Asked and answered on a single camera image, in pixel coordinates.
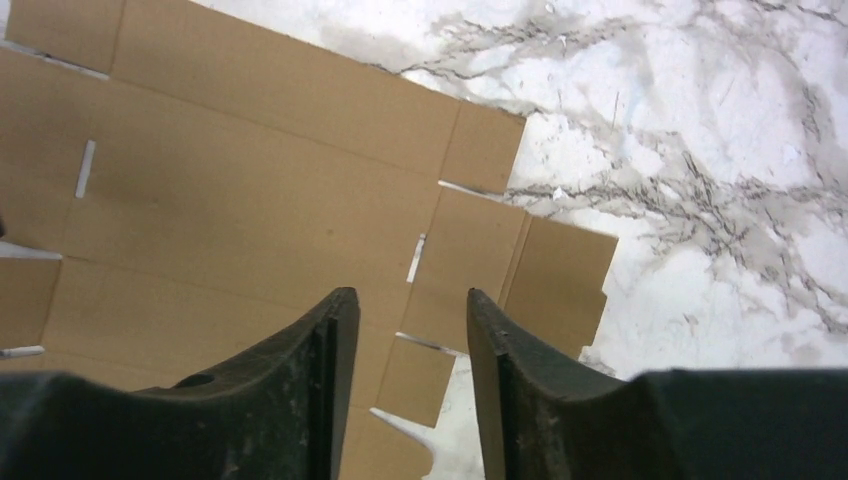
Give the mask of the brown cardboard box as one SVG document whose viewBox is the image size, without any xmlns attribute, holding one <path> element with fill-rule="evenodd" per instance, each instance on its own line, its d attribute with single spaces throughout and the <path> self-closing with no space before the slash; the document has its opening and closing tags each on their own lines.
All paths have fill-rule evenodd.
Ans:
<svg viewBox="0 0 848 480">
<path fill-rule="evenodd" d="M 341 475 L 432 458 L 485 291 L 559 350 L 590 344 L 612 237 L 497 203 L 522 118 L 190 1 L 14 1 L 1 49 L 3 371 L 171 386 L 357 290 Z"/>
</svg>

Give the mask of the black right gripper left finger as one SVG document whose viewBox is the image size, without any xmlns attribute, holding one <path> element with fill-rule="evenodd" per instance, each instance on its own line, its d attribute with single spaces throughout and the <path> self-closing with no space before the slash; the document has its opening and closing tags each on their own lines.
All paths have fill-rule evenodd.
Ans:
<svg viewBox="0 0 848 480">
<path fill-rule="evenodd" d="M 1 475 L 335 479 L 359 321 L 355 289 L 335 289 L 291 325 L 170 388 L 5 373 Z"/>
</svg>

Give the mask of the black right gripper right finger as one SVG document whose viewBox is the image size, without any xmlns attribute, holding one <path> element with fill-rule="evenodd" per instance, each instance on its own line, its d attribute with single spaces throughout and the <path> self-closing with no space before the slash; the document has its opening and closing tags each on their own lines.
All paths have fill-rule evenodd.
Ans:
<svg viewBox="0 0 848 480">
<path fill-rule="evenodd" d="M 467 337 L 489 479 L 843 479 L 843 369 L 648 371 L 556 350 L 478 289 Z"/>
</svg>

